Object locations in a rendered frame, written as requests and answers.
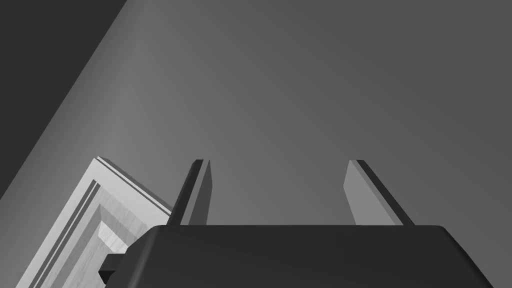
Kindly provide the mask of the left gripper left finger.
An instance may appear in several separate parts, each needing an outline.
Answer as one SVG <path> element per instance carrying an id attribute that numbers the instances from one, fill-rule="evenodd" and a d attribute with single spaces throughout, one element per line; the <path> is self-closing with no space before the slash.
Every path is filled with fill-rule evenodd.
<path id="1" fill-rule="evenodd" d="M 209 159 L 196 159 L 187 173 L 166 224 L 169 226 L 206 225 L 211 197 L 211 161 Z"/>

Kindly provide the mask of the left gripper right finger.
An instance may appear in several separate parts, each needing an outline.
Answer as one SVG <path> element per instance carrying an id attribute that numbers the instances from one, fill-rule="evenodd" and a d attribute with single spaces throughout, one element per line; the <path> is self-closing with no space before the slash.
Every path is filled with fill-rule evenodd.
<path id="1" fill-rule="evenodd" d="M 414 225 L 366 161 L 348 162 L 343 189 L 357 225 Z"/>

